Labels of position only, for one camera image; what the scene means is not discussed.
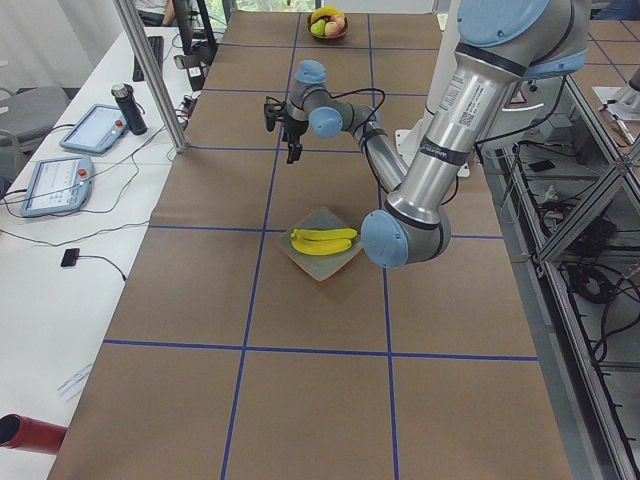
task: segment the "metal pole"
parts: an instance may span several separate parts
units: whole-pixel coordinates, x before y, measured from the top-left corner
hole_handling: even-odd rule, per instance
[[[151,52],[142,20],[140,20],[132,0],[113,0],[113,3],[124,27],[124,31],[127,33],[127,37],[129,37],[129,43],[131,43],[133,53],[138,59],[138,62],[140,62],[140,67],[144,72],[144,78],[147,85],[149,85],[149,90],[151,90],[151,95],[153,95],[164,125],[171,136],[171,141],[176,151],[182,152],[186,148],[184,132],[176,117],[169,92],[167,92],[167,87],[162,80],[162,73]]]

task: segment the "banana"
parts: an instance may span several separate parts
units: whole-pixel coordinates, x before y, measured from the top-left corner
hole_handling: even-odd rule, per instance
[[[338,10],[332,5],[325,5],[324,7],[318,8],[311,14],[311,23],[314,24],[322,17],[331,17],[332,15],[342,15],[344,17],[344,12]]]
[[[304,240],[302,238],[291,238],[293,248],[306,255],[333,255],[344,252],[351,248],[351,240],[348,238],[336,238],[333,240]]]
[[[337,238],[356,238],[358,232],[353,228],[334,228],[333,230],[308,230],[305,228],[294,228],[291,238],[301,238],[303,240],[335,240]]]

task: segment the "black cylinder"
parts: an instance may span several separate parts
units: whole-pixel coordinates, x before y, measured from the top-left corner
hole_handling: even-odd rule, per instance
[[[115,97],[116,103],[124,115],[131,133],[142,135],[147,131],[147,125],[142,119],[136,100],[133,97],[133,87],[126,83],[117,83],[111,87],[111,94]]]

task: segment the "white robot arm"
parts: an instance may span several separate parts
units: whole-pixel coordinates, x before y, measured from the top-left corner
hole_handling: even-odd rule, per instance
[[[332,98],[326,70],[313,60],[300,64],[286,103],[265,103],[267,129],[283,123],[288,163],[299,158],[308,125],[323,138],[351,133],[388,192],[384,208],[363,221],[365,252],[381,267],[430,260],[447,248],[451,234],[443,198],[509,85],[578,70],[590,7],[590,0],[462,0],[457,68],[409,164],[371,107]]]

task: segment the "table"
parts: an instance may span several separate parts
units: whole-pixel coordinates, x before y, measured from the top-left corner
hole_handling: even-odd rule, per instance
[[[149,35],[165,38],[163,77],[174,105],[191,94],[184,72],[171,59],[177,30],[150,28]],[[20,413],[60,425],[68,425],[78,396],[65,401],[57,388],[88,364],[102,342],[105,330],[122,293],[124,282],[107,262],[80,259],[76,267],[62,269],[60,260],[67,247],[79,247],[81,255],[101,255],[128,274],[144,237],[146,224],[171,168],[174,156],[171,140],[159,133],[148,147],[136,153],[135,164],[127,156],[162,128],[162,121],[145,82],[131,82],[133,54],[127,37],[121,34],[87,79],[58,124],[75,123],[95,103],[113,104],[114,83],[130,83],[146,113],[148,132],[127,133],[102,156],[93,157],[96,171],[86,209],[112,211],[78,213],[65,218],[17,219],[0,210],[0,228],[16,235],[67,242],[99,230],[118,229],[69,245],[49,247],[0,233],[2,258],[2,315],[0,316],[0,378],[4,386],[0,412]],[[68,155],[58,141],[68,130],[51,133],[34,154],[13,189],[25,188],[34,162]],[[129,188],[116,202],[122,187]],[[19,211],[20,205],[12,206]],[[54,457],[0,449],[3,478],[40,480],[46,477]]]
[[[301,60],[334,92],[386,90],[385,126],[423,113],[435,17],[349,20],[326,45],[303,15],[234,14],[51,480],[571,478],[478,166],[432,262],[360,255],[318,283],[277,247],[318,208],[357,227],[382,200],[346,135],[284,164],[262,103]]]

